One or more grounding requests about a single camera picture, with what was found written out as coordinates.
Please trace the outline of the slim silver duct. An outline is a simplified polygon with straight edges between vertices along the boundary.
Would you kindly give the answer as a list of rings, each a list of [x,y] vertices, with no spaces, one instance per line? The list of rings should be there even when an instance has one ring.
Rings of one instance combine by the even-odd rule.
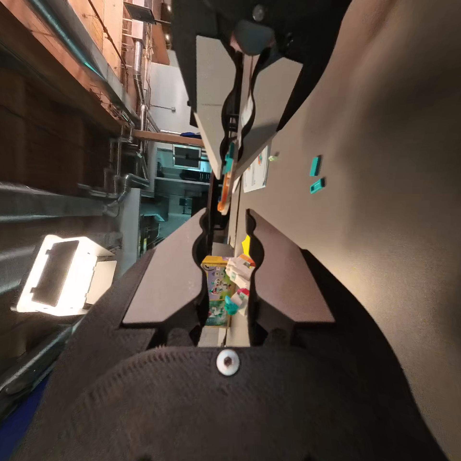
[[[144,95],[144,88],[141,75],[141,64],[143,55],[143,42],[134,38],[134,66],[133,66],[133,80],[135,84],[136,96],[139,102],[139,117],[140,117],[140,130],[144,131],[147,124],[147,105]]]

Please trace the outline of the open instruction booklet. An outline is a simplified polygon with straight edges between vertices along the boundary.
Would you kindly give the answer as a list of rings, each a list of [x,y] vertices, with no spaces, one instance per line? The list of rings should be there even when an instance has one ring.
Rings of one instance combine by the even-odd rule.
[[[269,166],[270,144],[255,158],[243,174],[243,192],[250,193],[266,187]]]

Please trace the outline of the round white brick plate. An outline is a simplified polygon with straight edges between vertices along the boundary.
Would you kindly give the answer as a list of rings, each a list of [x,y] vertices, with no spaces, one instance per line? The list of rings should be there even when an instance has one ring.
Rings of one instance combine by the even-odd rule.
[[[223,168],[223,185],[220,201],[217,204],[217,211],[222,215],[226,216],[231,203],[233,185],[236,177],[236,169],[238,163],[238,152],[239,143],[237,138],[233,138],[228,147],[228,151],[225,156],[224,168]]]

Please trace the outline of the white lamp light panel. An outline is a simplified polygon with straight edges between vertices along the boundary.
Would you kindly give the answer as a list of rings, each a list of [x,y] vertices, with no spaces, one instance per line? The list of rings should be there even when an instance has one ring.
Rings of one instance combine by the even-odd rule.
[[[84,315],[112,285],[116,266],[115,255],[87,237],[46,235],[12,310]]]

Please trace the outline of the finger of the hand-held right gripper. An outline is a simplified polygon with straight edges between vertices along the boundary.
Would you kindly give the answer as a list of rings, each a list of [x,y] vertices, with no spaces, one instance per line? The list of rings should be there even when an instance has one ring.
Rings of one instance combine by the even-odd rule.
[[[240,177],[279,131],[285,111],[302,69],[302,64],[281,57],[261,71],[259,56],[244,61],[239,125],[239,160],[235,176]]]
[[[216,179],[221,179],[230,140],[237,136],[237,66],[241,52],[218,38],[197,36],[195,119]]]

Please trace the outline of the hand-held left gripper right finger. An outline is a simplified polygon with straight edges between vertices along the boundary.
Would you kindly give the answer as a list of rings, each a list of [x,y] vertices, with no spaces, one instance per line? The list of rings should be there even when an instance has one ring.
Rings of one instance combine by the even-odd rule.
[[[334,316],[300,247],[253,209],[246,210],[250,258],[248,332],[260,346],[280,330],[288,341],[298,330],[331,326]]]

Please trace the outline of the silver ventilation duct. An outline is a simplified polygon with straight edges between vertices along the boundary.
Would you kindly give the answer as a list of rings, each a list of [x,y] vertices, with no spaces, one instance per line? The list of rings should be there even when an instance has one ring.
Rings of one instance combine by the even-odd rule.
[[[30,270],[36,254],[36,245],[27,245],[0,251],[0,294],[17,288]]]
[[[107,202],[100,198],[55,194],[7,182],[0,184],[1,223],[66,217],[117,217],[119,212],[117,200]]]

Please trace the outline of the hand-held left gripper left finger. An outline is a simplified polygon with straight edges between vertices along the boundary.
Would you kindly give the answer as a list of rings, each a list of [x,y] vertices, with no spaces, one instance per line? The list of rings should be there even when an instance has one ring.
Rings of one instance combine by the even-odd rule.
[[[122,320],[125,328],[153,328],[161,339],[185,331],[197,346],[208,316],[206,275],[207,208],[171,233],[153,250]]]

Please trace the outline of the long grey ceiling duct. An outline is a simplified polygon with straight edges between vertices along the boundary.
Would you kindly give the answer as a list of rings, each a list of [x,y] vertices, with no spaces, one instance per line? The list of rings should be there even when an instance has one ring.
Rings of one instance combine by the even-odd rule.
[[[126,120],[139,123],[136,102],[129,95],[129,66],[121,46],[103,19],[105,1],[28,1],[61,44],[92,77],[103,85],[111,103]]]

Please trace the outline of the black metal rail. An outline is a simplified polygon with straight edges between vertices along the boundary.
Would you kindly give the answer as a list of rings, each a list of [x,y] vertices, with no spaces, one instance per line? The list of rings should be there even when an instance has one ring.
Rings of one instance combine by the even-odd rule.
[[[51,371],[72,333],[72,325],[58,325],[58,328],[51,335],[20,356],[13,365],[1,374],[1,405],[6,405],[8,400],[21,397],[38,385]]]

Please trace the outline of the white brick animal model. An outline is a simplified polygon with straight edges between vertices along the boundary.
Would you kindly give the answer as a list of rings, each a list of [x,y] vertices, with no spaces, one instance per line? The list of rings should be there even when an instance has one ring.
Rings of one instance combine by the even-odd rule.
[[[234,285],[232,294],[226,295],[225,310],[227,314],[233,316],[247,313],[251,275],[255,269],[255,262],[246,254],[233,257],[228,260],[225,273],[228,275],[231,284]]]

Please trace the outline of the black panel on stand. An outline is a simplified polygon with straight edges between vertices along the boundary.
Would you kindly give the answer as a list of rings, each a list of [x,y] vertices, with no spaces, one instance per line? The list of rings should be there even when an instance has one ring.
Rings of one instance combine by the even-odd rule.
[[[173,167],[199,171],[201,167],[201,151],[200,147],[173,144]]]

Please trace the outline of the grey pipe cluster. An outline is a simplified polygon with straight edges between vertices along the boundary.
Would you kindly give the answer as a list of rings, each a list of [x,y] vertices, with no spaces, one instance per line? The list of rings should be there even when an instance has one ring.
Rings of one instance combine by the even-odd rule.
[[[103,169],[103,186],[96,187],[77,183],[79,191],[89,198],[103,200],[103,214],[112,218],[120,215],[122,205],[133,188],[148,190],[147,163],[143,150],[135,145],[135,124],[128,122],[118,138],[110,139],[109,164]],[[135,172],[123,173],[122,159],[125,154],[134,159]]]

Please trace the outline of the yellow toy set box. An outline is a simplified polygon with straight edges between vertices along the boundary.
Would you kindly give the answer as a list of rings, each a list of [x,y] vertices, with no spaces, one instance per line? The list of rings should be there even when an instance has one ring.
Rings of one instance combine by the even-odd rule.
[[[202,262],[206,273],[206,286],[209,298],[208,318],[205,326],[226,328],[229,314],[225,308],[226,297],[232,297],[236,291],[235,284],[226,273],[230,257],[208,255]]]

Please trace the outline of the dark flat panel on pole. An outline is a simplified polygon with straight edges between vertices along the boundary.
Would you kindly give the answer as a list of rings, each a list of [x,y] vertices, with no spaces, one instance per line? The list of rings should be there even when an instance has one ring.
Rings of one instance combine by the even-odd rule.
[[[156,19],[150,8],[127,2],[124,2],[124,6],[133,20],[147,24],[156,24]]]

